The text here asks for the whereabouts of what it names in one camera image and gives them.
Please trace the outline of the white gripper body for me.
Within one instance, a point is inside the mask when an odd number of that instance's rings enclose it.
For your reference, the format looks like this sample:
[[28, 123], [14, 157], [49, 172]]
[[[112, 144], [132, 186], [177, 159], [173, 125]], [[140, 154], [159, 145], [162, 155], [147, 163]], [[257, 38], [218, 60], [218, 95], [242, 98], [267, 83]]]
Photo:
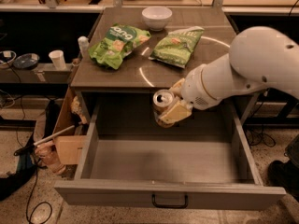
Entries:
[[218, 105], [221, 101], [212, 97], [205, 88], [202, 74], [206, 68], [202, 64], [193, 69], [186, 77], [181, 88], [181, 97], [195, 109], [206, 110]]

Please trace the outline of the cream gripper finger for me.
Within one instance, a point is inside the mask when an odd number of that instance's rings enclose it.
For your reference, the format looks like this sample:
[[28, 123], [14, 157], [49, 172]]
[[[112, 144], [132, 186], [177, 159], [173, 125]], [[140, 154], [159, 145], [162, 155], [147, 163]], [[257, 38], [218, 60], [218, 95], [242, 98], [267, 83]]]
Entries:
[[185, 82], [185, 79], [182, 78], [176, 82], [169, 90], [174, 93], [175, 96], [181, 96], [182, 85]]
[[184, 100], [176, 100], [158, 119], [166, 124], [176, 123], [189, 117], [192, 114], [192, 109], [193, 105], [186, 103]]

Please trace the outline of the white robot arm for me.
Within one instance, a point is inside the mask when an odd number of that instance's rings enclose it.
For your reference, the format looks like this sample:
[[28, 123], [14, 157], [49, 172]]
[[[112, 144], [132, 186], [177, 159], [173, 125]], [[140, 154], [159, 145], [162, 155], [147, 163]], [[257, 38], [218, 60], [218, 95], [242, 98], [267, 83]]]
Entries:
[[250, 27], [238, 34], [229, 52], [201, 64], [168, 90], [154, 94], [156, 119], [171, 126], [194, 109], [206, 110], [222, 100], [274, 88], [299, 98], [299, 45], [270, 27]]

